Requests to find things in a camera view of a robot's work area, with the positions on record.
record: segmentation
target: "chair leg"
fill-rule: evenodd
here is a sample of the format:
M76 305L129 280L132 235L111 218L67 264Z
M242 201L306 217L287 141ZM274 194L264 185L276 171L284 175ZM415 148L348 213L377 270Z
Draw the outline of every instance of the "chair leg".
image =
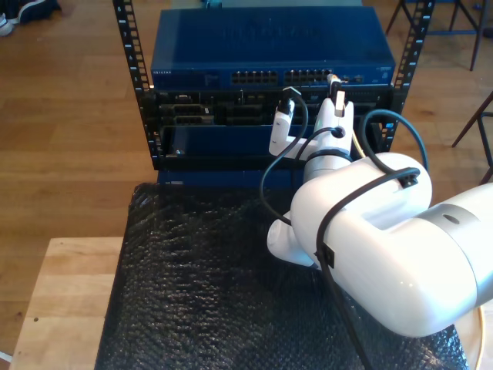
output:
M471 68L469 69L470 71L472 71L475 68L476 58L478 56L479 44L481 43L481 37L483 37L483 29L485 28L486 15L487 15L486 13L488 12L489 2L490 2L489 0L483 0L483 9L481 10L481 18L479 19L478 33L476 33L475 47L472 51Z
M401 10L403 0L399 0L399 3L397 4L397 8L394 10L394 14L392 15L391 21L387 26L387 31L385 31L385 35L388 35L388 33L391 31L392 25L395 22L395 19L397 18L397 14Z
M486 160L488 161L488 165L490 167L493 167L493 159L491 158L490 145L488 142L488 138L486 136L485 125L483 124L482 114L478 117L478 128L479 128L479 134L481 135L481 141L483 142L483 148L485 149Z
M459 133L459 136L457 136L457 139L455 139L454 143L452 144L452 148L455 148L457 146L457 144L459 144L459 141L462 140L464 135L470 130L472 125L475 124L475 122L478 120L478 118L485 111L485 109L490 105L491 102L493 102L493 91L488 96L488 98L486 98L486 100L481 104L481 106L478 108L478 110L476 110L475 114L472 115L469 122L464 126L464 129L462 129L461 133Z
M460 0L455 0L454 12L452 13L452 19L450 21L450 26L448 27L449 32L454 28L455 19L457 18L457 12L459 10L459 1Z
M493 176L493 167L488 168L488 172L484 175L479 184L483 185L487 183L491 179L491 176Z

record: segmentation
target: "table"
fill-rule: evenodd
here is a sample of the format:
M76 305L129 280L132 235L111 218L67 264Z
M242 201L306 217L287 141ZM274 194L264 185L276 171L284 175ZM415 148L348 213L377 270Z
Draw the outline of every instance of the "table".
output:
M121 237L50 240L11 370L94 368L121 246ZM493 368L493 302L484 309L486 369ZM474 368L481 337L477 310L456 328Z

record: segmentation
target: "bubble wrap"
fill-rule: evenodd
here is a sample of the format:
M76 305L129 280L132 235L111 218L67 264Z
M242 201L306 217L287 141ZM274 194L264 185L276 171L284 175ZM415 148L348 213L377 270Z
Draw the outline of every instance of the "bubble wrap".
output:
M362 369L320 272L270 255L272 221L256 190L137 187L96 369ZM454 326L405 338L345 303L375 370L468 368Z

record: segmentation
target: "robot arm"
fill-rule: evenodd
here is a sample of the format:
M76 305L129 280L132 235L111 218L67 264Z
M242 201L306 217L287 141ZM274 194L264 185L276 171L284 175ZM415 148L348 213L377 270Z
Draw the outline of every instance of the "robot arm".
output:
M337 124L352 132L350 103L340 121L327 100L315 131ZM330 133L320 136L324 140L308 146L311 154L301 157L308 161L305 183L287 214L292 226L277 220L267 237L276 257L318 268L316 236L326 213L382 175L369 158L340 166L334 166L333 155L313 158L326 145L337 149L344 143L340 149L348 150L346 141L330 140ZM395 170L418 168L418 183L404 188L398 180L388 181L336 214L324 236L334 252L329 268L335 282L387 328L411 337L430 335L493 298L493 248L487 234L493 213L485 206L493 204L493 184L428 209L431 180L425 168L397 153L377 157Z

